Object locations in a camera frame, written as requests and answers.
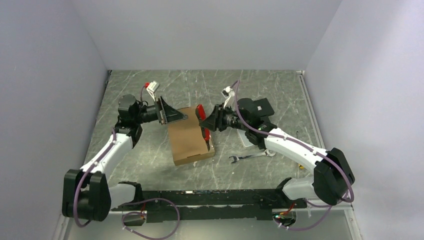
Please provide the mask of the brown cardboard express box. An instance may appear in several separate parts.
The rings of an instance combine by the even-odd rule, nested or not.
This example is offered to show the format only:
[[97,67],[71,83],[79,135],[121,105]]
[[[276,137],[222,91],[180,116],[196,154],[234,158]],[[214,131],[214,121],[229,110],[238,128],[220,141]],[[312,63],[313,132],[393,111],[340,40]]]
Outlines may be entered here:
[[206,118],[201,104],[181,108],[187,119],[170,123],[167,127],[175,166],[192,164],[215,156],[215,147],[208,129],[199,126]]

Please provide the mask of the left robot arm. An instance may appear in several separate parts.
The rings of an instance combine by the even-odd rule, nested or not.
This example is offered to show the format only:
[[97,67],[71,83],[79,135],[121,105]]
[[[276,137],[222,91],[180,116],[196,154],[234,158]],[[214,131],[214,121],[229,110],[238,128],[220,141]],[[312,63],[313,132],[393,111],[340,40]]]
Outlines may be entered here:
[[142,124],[167,125],[188,119],[187,114],[167,104],[162,97],[146,105],[134,95],[126,94],[118,100],[117,110],[117,122],[100,152],[79,169],[70,169],[64,175],[61,211],[80,227],[84,226],[81,220],[102,222],[110,210],[119,206],[139,209],[144,203],[141,184],[122,181],[110,187],[109,177],[140,140]]

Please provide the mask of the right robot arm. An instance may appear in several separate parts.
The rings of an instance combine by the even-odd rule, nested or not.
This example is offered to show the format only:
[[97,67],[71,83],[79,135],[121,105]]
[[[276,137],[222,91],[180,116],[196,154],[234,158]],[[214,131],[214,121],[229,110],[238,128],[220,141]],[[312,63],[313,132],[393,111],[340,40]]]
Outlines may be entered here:
[[310,177],[289,177],[279,184],[275,200],[280,207],[287,208],[295,200],[309,198],[318,198],[328,206],[353,202],[355,177],[340,149],[319,148],[284,132],[270,121],[274,110],[266,98],[243,98],[238,103],[241,106],[235,109],[216,104],[209,116],[200,114],[199,125],[212,132],[241,130],[259,149],[288,157],[311,172]]

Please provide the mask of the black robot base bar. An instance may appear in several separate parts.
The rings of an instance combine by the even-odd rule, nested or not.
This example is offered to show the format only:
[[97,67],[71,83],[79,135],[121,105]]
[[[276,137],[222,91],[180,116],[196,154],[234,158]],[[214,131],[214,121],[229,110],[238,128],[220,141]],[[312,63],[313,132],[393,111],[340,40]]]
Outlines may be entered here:
[[148,203],[120,205],[114,211],[146,211],[148,223],[181,219],[255,219],[269,221],[279,210],[304,209],[306,202],[290,200],[279,189],[145,190]]

